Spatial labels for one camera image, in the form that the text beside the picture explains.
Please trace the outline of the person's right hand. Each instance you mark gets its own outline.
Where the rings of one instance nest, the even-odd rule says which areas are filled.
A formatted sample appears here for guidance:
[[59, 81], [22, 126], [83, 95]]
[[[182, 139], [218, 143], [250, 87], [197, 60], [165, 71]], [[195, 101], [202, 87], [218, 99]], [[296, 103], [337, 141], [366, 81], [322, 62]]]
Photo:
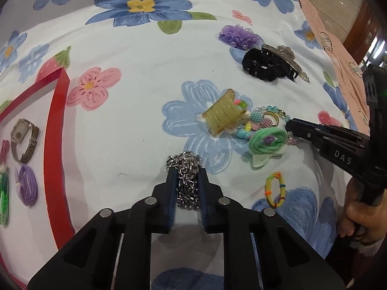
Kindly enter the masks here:
[[378, 206], [369, 206], [358, 200], [357, 181], [352, 177], [346, 188], [346, 196], [338, 233], [341, 238], [352, 236], [355, 224], [365, 227], [365, 243], [379, 241], [386, 236], [386, 190]]

